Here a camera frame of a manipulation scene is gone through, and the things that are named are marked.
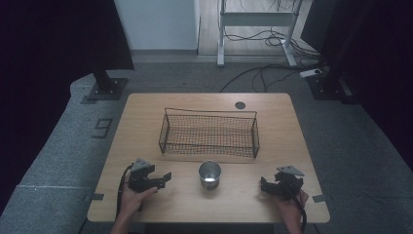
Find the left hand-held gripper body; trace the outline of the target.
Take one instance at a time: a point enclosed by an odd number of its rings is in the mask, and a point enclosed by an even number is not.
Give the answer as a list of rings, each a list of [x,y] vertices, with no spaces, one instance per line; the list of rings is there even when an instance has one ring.
[[[129,188],[135,192],[143,192],[155,187],[156,182],[148,178],[155,171],[155,166],[138,158],[131,167]]]

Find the silver metal cup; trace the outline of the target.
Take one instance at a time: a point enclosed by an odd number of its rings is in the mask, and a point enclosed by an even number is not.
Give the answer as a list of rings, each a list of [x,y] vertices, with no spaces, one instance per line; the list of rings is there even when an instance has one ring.
[[[221,167],[217,162],[204,161],[199,166],[199,178],[203,188],[213,190],[218,187],[221,177]]]

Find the black stand with base plate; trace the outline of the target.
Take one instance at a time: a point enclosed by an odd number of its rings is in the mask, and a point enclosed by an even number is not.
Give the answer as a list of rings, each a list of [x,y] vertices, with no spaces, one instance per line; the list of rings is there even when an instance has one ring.
[[[107,72],[96,63],[92,63],[91,70],[95,84],[86,96],[86,100],[118,100],[128,83],[128,79],[110,78]]]
[[[356,0],[313,0],[301,38],[320,54],[328,70],[308,78],[314,99],[335,100],[345,96],[340,78],[354,37]]]

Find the person's left hand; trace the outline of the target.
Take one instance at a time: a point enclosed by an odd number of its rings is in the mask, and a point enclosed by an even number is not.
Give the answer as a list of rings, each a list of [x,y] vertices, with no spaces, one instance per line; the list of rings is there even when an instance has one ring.
[[[126,186],[121,198],[119,217],[132,218],[138,211],[143,201],[158,191],[157,187],[149,188],[143,192],[135,192]]]

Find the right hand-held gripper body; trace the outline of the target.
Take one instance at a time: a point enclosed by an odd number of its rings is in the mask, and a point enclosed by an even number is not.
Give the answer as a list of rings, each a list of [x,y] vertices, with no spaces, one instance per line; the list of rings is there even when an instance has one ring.
[[[278,167],[277,171],[275,174],[276,194],[284,200],[290,200],[300,192],[305,175],[294,166]]]

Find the white desk frame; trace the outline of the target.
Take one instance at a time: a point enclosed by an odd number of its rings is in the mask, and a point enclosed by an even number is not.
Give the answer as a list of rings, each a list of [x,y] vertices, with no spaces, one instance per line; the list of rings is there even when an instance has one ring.
[[[224,35],[227,26],[287,26],[288,32],[281,39],[282,50],[288,64],[291,67],[296,66],[297,62],[293,55],[291,41],[302,2],[303,0],[297,0],[291,12],[241,13],[227,12],[226,0],[218,0],[219,38],[217,44],[217,65],[223,67],[225,64]]]

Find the person's right hand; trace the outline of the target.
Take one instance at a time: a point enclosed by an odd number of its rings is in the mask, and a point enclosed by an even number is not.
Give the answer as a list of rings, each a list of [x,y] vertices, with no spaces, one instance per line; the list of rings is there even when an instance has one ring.
[[[288,201],[278,196],[273,197],[282,222],[289,229],[299,229],[301,222],[301,212],[293,199]]]

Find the dark curtain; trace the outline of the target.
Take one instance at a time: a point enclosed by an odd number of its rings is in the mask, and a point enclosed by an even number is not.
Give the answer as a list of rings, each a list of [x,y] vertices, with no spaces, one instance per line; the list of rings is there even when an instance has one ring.
[[[0,214],[92,63],[133,67],[115,0],[0,0]]]
[[[340,84],[413,167],[413,0],[356,0]]]

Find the white power strip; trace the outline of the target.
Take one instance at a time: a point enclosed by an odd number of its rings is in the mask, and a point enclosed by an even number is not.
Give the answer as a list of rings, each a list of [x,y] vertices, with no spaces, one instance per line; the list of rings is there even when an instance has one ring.
[[[316,69],[302,71],[299,73],[299,76],[301,78],[307,78],[307,77],[316,76],[320,74],[322,74],[322,71],[319,68],[316,68]]]

